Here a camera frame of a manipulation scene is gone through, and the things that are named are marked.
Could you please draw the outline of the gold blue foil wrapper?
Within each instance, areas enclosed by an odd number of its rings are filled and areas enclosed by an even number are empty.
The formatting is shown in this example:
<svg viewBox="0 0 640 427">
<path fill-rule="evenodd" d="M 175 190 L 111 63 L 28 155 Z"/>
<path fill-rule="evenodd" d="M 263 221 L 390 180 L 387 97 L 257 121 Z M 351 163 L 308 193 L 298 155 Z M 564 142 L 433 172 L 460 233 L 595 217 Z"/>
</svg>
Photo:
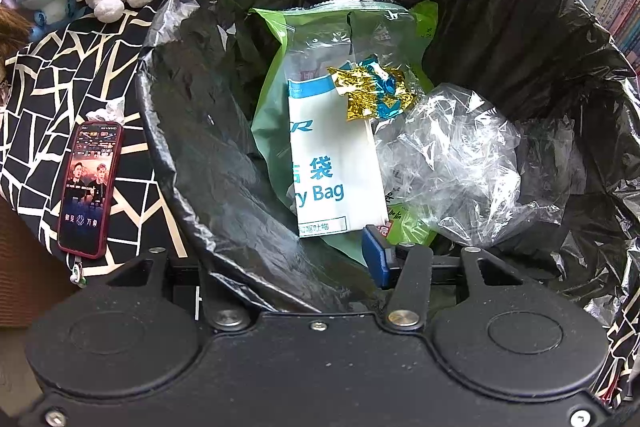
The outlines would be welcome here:
<svg viewBox="0 0 640 427">
<path fill-rule="evenodd" d="M 373 54 L 361 62 L 329 67 L 338 95 L 346 98 L 346 120 L 390 120 L 420 98 L 418 78 L 405 64 L 382 64 Z"/>
</svg>

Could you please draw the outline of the red cased smartphone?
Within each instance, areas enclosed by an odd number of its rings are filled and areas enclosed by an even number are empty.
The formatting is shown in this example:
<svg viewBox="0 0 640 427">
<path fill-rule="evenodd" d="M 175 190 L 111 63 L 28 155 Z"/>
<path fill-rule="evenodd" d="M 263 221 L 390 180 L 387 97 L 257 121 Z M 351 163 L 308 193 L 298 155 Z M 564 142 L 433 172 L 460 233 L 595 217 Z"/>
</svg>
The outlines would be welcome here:
<svg viewBox="0 0 640 427">
<path fill-rule="evenodd" d="M 116 121 L 88 121 L 76 129 L 58 217 L 61 251 L 87 259 L 105 255 L 123 137 L 124 129 Z"/>
</svg>

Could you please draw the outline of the white blue delivery bag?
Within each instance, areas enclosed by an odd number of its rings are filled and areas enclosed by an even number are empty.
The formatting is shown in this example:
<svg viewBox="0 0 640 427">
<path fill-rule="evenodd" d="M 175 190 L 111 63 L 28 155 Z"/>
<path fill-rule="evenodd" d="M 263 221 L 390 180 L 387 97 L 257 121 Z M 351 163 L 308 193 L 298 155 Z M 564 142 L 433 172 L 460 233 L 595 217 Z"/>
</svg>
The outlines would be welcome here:
<svg viewBox="0 0 640 427">
<path fill-rule="evenodd" d="M 346 98 L 329 76 L 288 82 L 298 235 L 384 225 L 388 213 L 370 124 L 346 120 Z"/>
</svg>

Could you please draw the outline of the clear plastic bag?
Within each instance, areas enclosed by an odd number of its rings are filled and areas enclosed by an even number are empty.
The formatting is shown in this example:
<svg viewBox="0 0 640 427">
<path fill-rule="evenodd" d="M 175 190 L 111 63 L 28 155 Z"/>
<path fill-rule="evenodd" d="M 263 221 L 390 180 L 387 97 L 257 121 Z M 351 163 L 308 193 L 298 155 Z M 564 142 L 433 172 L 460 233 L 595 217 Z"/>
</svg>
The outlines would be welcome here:
<svg viewBox="0 0 640 427">
<path fill-rule="evenodd" d="M 490 247 L 563 218 L 574 144 L 566 118 L 513 124 L 444 83 L 378 122 L 374 141 L 388 202 L 456 243 Z"/>
</svg>

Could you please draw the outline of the black lined trash bin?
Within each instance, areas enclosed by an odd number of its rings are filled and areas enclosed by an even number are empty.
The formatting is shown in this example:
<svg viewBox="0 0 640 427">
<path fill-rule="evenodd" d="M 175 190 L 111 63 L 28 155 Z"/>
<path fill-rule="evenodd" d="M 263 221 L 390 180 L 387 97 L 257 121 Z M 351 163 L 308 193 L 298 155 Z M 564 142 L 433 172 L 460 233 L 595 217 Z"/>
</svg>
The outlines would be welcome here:
<svg viewBox="0 0 640 427">
<path fill-rule="evenodd" d="M 399 210 L 638 321 L 636 75 L 582 0 L 164 0 L 137 87 L 204 279 L 258 308 L 382 306 L 361 231 Z"/>
</svg>

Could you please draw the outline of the black white patterned cloth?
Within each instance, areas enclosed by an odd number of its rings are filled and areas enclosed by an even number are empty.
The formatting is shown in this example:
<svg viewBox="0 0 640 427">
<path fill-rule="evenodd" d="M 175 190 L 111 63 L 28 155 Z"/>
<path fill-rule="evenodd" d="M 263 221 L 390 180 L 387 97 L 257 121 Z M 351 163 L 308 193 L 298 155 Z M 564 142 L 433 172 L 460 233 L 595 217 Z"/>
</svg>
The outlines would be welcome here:
<svg viewBox="0 0 640 427">
<path fill-rule="evenodd" d="M 86 15 L 9 59 L 10 98 L 1 121 L 1 194 L 47 252 L 58 248 L 58 213 L 78 124 L 115 101 L 124 106 L 106 254 L 84 263 L 87 277 L 164 248 L 184 258 L 190 247 L 160 193 L 146 144 L 134 76 L 157 10 L 153 0 L 116 23 Z"/>
</svg>

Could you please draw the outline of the green plastic snack bag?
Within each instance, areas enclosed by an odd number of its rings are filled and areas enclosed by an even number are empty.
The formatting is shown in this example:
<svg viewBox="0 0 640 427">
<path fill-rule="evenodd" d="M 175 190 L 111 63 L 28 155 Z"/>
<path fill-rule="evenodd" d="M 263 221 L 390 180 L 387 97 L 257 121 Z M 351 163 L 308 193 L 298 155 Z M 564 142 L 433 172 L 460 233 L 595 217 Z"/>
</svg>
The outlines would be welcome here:
<svg viewBox="0 0 640 427">
<path fill-rule="evenodd" d="M 390 243 L 427 245 L 434 231 L 402 204 L 387 202 L 370 116 L 348 119 L 348 98 L 331 69 L 370 57 L 398 68 L 419 91 L 432 89 L 421 67 L 438 7 L 384 0 L 330 0 L 311 8 L 258 9 L 280 48 L 267 72 L 252 124 L 278 199 L 294 213 L 304 245 L 318 237 L 362 261 L 361 231 L 376 225 Z"/>
</svg>

